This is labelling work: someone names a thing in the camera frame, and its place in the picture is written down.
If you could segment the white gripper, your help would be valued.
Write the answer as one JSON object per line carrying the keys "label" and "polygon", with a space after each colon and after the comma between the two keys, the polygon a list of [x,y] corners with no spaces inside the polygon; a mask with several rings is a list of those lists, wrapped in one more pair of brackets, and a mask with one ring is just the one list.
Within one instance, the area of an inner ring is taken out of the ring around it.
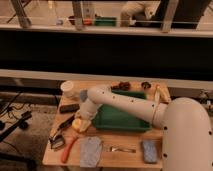
{"label": "white gripper", "polygon": [[85,132],[91,125],[91,121],[97,114],[98,109],[100,108],[99,104],[96,104],[89,98],[87,98],[81,105],[79,112],[76,112],[75,118],[85,119],[81,122],[80,132]]}

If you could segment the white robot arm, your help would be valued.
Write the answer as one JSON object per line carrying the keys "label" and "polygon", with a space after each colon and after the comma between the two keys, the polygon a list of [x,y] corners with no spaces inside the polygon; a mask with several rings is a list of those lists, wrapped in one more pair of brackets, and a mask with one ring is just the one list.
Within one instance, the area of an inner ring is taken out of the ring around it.
{"label": "white robot arm", "polygon": [[213,128],[205,108],[181,97],[169,104],[115,94],[108,85],[93,86],[79,114],[92,120],[101,105],[110,105],[163,130],[163,171],[213,171]]}

